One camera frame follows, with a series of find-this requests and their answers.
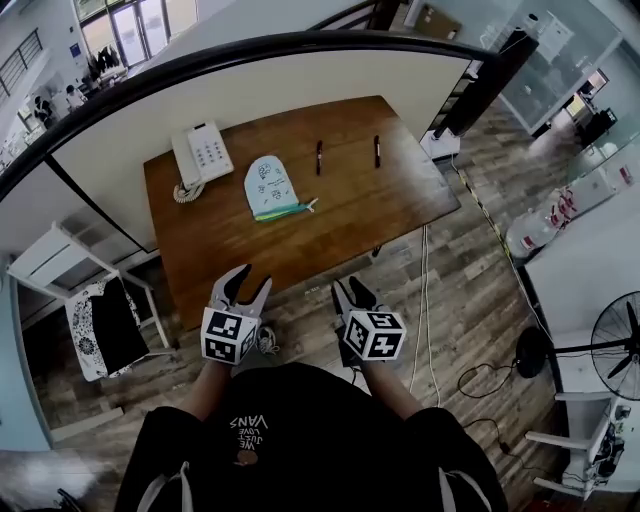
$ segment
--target telephone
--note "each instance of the telephone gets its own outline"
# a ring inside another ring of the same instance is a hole
[[[194,201],[205,183],[233,171],[233,163],[213,121],[174,135],[171,145],[182,177],[182,183],[173,190],[178,203]]]

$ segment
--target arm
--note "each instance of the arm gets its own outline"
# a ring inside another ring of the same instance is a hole
[[[381,361],[363,361],[362,374],[371,395],[403,420],[423,409],[422,404],[409,393],[389,365]]]
[[[188,412],[200,421],[206,420],[220,405],[230,380],[230,365],[207,361],[178,409]]]

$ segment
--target pen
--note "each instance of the pen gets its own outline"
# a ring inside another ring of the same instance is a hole
[[[318,141],[316,146],[316,174],[320,176],[320,170],[322,169],[322,141]]]
[[[380,167],[380,137],[376,135],[373,138],[373,149],[376,152],[376,169]]]

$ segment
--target desk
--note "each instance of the desk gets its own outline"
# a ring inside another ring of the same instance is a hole
[[[380,136],[382,165],[374,166]],[[345,100],[258,119],[222,137],[235,170],[177,204],[173,152],[144,164],[151,216],[171,294],[186,329],[200,325],[214,281],[252,263],[250,293],[267,274],[277,292],[456,210],[460,203],[418,141],[381,97]],[[322,173],[316,144],[323,141]],[[260,156],[284,164],[315,213],[253,219],[244,178]]]

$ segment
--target black railing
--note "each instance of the black railing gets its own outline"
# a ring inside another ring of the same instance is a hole
[[[495,53],[450,41],[372,30],[291,32],[245,39],[184,55],[98,94],[47,130],[0,174],[0,201],[65,143],[105,117],[187,80],[250,62],[317,52],[384,50],[490,61]]]
[[[345,20],[360,11],[365,11],[365,9],[368,12],[364,12],[361,16],[350,19],[345,22],[344,25],[339,25],[334,28],[336,30],[346,30],[366,23],[365,28],[370,30],[389,30],[399,5],[400,0],[365,0],[321,21],[308,30],[326,29],[329,25]]]
[[[0,105],[15,91],[18,82],[41,51],[42,43],[38,29],[35,29],[0,66]]]

